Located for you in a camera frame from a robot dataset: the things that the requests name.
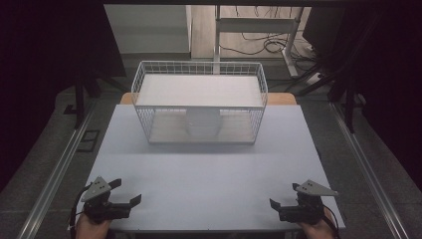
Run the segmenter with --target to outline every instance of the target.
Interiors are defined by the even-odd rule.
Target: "floor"
[[[254,8],[238,9],[241,16],[244,14],[255,15]],[[264,7],[259,8],[259,15],[266,14]],[[236,14],[234,7],[227,7],[224,14]],[[280,10],[286,16],[290,14],[290,9]],[[194,25],[193,35],[198,38],[192,39],[192,59],[207,60],[212,58],[212,46],[209,35],[212,31],[200,27],[200,20],[195,16],[210,16],[213,19],[213,8],[202,7],[193,11]],[[237,36],[236,40],[231,40],[229,36],[222,38],[221,45],[235,48],[240,51],[260,49],[261,43],[252,44],[250,41],[242,43],[244,40]],[[307,43],[299,40],[296,44],[298,51],[302,54],[306,52]],[[253,59],[245,59],[245,56],[234,54],[233,52],[222,52],[222,61],[259,61],[264,66],[264,71],[268,80],[270,92],[283,92],[292,82],[286,69],[284,61],[280,55],[266,53],[257,55]],[[142,56],[123,56],[123,62],[127,72],[127,78],[116,78],[123,85],[130,86],[137,64]],[[178,59],[169,56],[167,59],[159,60],[190,60]],[[310,67],[312,63],[307,63],[304,67]],[[122,92],[99,80],[103,91],[98,99],[87,99],[87,104],[93,104],[94,111],[87,125],[86,137],[78,144],[72,160],[63,174],[63,180],[59,183],[58,191],[51,204],[48,206],[46,215],[42,217],[38,228],[36,228],[35,238],[69,238],[68,219],[70,209],[74,203],[79,190],[87,181],[91,167],[96,160],[101,142],[106,133],[109,119],[113,109],[122,96]],[[307,85],[307,81],[302,81],[292,88],[292,91],[301,89]],[[321,155],[321,163],[327,175],[331,188],[339,191],[340,197],[336,199],[341,216],[345,221],[346,229],[341,231],[341,238],[394,238],[386,223],[384,215],[368,186],[356,157],[348,144],[339,122],[335,117],[331,104],[326,100],[326,92],[329,86],[318,89],[311,94],[297,98],[301,105],[306,121],[316,148]],[[68,105],[75,103],[75,93],[72,88],[58,94],[56,99],[56,110],[52,114],[50,121],[37,143],[28,154],[26,160],[12,178],[8,186],[0,194],[0,238],[16,238],[22,229],[26,219],[33,210],[44,185],[49,179],[56,163],[62,157],[72,135],[75,133],[75,116],[64,115],[63,112]],[[355,137],[360,143],[362,151],[365,153],[369,163],[374,169],[375,175],[390,198],[393,206],[401,218],[409,238],[422,238],[422,193],[410,180],[406,171],[401,167],[398,160],[385,146],[382,140],[372,130],[370,125],[361,114],[360,108],[355,108],[354,119]],[[93,143],[90,133],[98,137],[97,143]],[[165,234],[143,234],[133,236],[136,238],[174,238],[175,235]],[[121,233],[117,233],[118,238],[130,238]],[[195,235],[193,238],[281,238],[282,234],[222,234],[222,235]],[[292,233],[287,233],[286,238],[293,238]]]
[[[302,31],[305,27],[306,21],[310,14],[311,8],[305,8],[302,16],[302,21],[299,26],[296,41],[304,42],[302,38]],[[266,19],[285,19],[294,18],[299,8],[288,7],[234,7],[222,6],[221,18],[266,18]],[[192,58],[212,58],[214,55],[215,44],[215,7],[214,6],[192,6]],[[266,39],[266,33],[222,33],[220,36],[220,46],[223,48],[234,49],[244,53],[256,53],[263,49],[263,44]],[[286,39],[287,35],[278,36],[279,39]],[[298,44],[301,53],[303,53],[302,44]],[[276,51],[277,46],[269,47],[270,50]],[[270,53],[262,51],[254,55],[240,54],[234,51],[221,49],[222,58],[279,58],[282,59],[282,54]]]

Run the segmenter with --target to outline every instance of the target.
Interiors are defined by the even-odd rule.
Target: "metal rail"
[[[78,144],[84,135],[88,123],[90,122],[95,106],[96,100],[89,102],[87,116],[82,121],[81,126],[78,129],[75,129],[74,133],[72,134],[68,145],[66,146],[62,156],[53,169],[52,174],[50,175],[47,183],[41,191],[40,196],[35,202],[17,238],[26,239],[34,238],[36,236],[38,229],[40,228],[41,223],[43,222],[43,219],[47,213],[47,210],[49,209],[50,204],[56,195],[59,185],[62,182],[66,170],[72,161],[72,157],[75,154]]]
[[[365,153],[363,152],[360,144],[353,133],[350,133],[347,129],[345,122],[343,121],[343,113],[341,108],[334,103],[329,104],[332,111],[335,114],[337,122],[341,128],[341,131],[344,134],[344,137],[349,144],[354,157],[356,158],[356,162],[359,165],[363,176],[366,179],[366,182],[385,218],[385,221],[388,224],[388,227],[391,230],[394,238],[402,239],[402,238],[409,238],[406,230],[404,229],[403,223],[394,208],[393,203],[389,199],[388,195],[385,193],[384,189],[381,186],[378,178],[375,175],[375,172],[372,169],[368,159],[366,158]]]

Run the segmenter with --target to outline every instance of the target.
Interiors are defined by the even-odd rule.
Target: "wall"
[[[190,6],[105,5],[121,54],[189,53]]]

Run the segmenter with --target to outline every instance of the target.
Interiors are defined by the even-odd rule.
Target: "cable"
[[[288,84],[289,82],[294,81],[294,80],[292,80],[292,79],[289,79],[289,80],[269,80],[269,81],[267,80],[267,82],[271,82],[271,81],[280,81],[280,83],[277,83],[277,84],[275,84],[273,86],[267,87],[268,90],[269,89],[272,89],[272,88],[275,88],[275,87],[279,87],[279,86]]]
[[[245,33],[242,33],[243,39],[248,40],[248,41],[265,40],[265,39],[268,39],[269,37],[272,38],[272,37],[284,35],[283,33],[281,33],[281,34],[275,34],[275,35],[272,35],[272,36],[267,36],[267,37],[262,37],[262,38],[246,38],[244,34]]]
[[[305,73],[303,73],[301,76],[296,77],[294,79],[297,79],[295,82],[291,83],[288,87],[285,88],[285,93],[288,93],[289,90],[294,87],[295,85],[297,85],[298,83],[302,82],[303,80],[307,80],[308,77],[317,72],[320,69],[321,65],[320,63],[316,63],[313,67],[311,67],[308,71],[306,71]]]
[[[78,202],[79,202],[79,200],[80,200],[80,198],[81,198],[81,196],[82,196],[82,194],[85,192],[85,191],[87,191],[90,187],[91,187],[91,185],[92,185],[92,183],[90,183],[90,185],[88,185],[88,186],[85,186],[79,193],[78,193],[78,196],[77,196],[77,198],[75,199],[75,202],[74,202],[74,206],[72,207],[72,210],[71,210],[71,216],[70,216],[70,218],[69,218],[69,227],[70,227],[70,229],[71,229],[71,238],[72,239],[74,239],[74,238],[76,238],[77,237],[77,231],[76,231],[76,229],[75,229],[75,223],[76,223],[76,218],[77,218],[77,215],[79,215],[79,214],[81,214],[82,212],[80,212],[80,213],[78,213],[77,214],[77,207],[78,207]]]
[[[235,6],[235,8],[236,8],[236,16],[237,16],[237,17],[240,17],[240,14],[239,14],[239,11],[238,11],[238,9],[237,9],[237,6]]]
[[[254,11],[255,11],[255,16],[260,17],[260,13],[258,12],[258,6],[255,6]]]
[[[273,9],[273,7],[270,7],[270,9],[265,13],[264,18],[267,16],[267,14]]]
[[[326,64],[329,64],[330,62],[335,61],[335,59],[340,59],[341,56],[343,56],[344,53],[349,49],[348,46],[355,40],[356,35],[358,32],[361,31],[362,27],[364,25],[364,20],[360,21],[359,24],[357,24],[357,27],[353,30],[353,32],[350,34],[351,37],[347,40],[343,41],[338,47],[336,51],[332,51],[328,53],[327,55],[323,57],[319,57],[316,59],[316,66],[318,66],[318,69],[320,69],[322,66],[325,66]],[[338,69],[336,69],[334,72],[330,72],[326,78],[328,79],[334,79],[335,77],[338,77],[344,69],[346,68],[345,65],[340,66]],[[285,92],[288,92],[293,86],[295,86],[297,83],[303,81],[306,77],[308,77],[310,74],[315,73],[318,69],[316,68],[310,68],[305,74],[301,75],[301,79],[297,82],[294,82],[290,84],[286,89]]]
[[[309,68],[303,68],[303,67],[301,67],[298,63],[299,62],[315,62],[314,60],[307,60],[307,59],[297,59],[297,60],[295,60],[294,61],[294,63],[295,63],[295,67],[296,68],[298,68],[298,69],[300,69],[300,70],[302,70],[302,71],[304,71],[304,72],[307,72],[307,71],[309,71],[312,67],[309,67]]]
[[[277,18],[277,12],[279,11],[279,7],[276,8],[276,13],[274,14],[274,18]]]
[[[280,40],[284,40],[284,39],[270,39],[269,38],[269,39],[265,40],[264,49],[267,50],[267,52],[273,53],[273,54],[281,53],[286,48],[286,44],[281,42]],[[272,51],[272,50],[268,49],[268,46],[270,46],[270,45],[276,45],[276,46],[279,47],[279,49],[276,50],[276,51]]]
[[[338,221],[337,218],[335,216],[335,214],[332,212],[331,209],[329,209],[329,207],[323,205],[324,208],[328,209],[328,211],[331,213],[331,215],[334,217],[334,221],[335,221],[335,225],[332,223],[331,220],[329,220],[328,217],[326,217],[325,215],[322,217],[322,220],[331,228],[331,230],[334,232],[334,238],[336,239],[340,239],[340,235],[338,232]]]
[[[221,45],[219,45],[219,46],[220,46],[220,48],[222,48],[224,50],[227,50],[227,51],[237,52],[237,53],[240,53],[240,54],[250,55],[250,56],[251,55],[257,55],[257,54],[259,54],[259,53],[261,53],[261,52],[263,52],[265,50],[265,48],[263,48],[262,50],[260,50],[258,52],[255,52],[255,53],[246,53],[246,52],[241,52],[241,51],[238,51],[238,50],[232,49],[232,48],[225,48],[225,47],[222,47]]]

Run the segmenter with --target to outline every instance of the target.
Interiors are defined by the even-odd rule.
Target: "wire mesh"
[[[187,122],[189,107],[140,106],[137,104],[145,76],[154,75],[223,75],[254,76],[258,81],[262,106],[245,109],[230,107],[219,109],[220,125],[210,134],[189,135],[192,131]],[[132,85],[132,102],[149,142],[223,142],[254,143],[267,104],[267,84],[260,63],[239,62],[141,62]]]

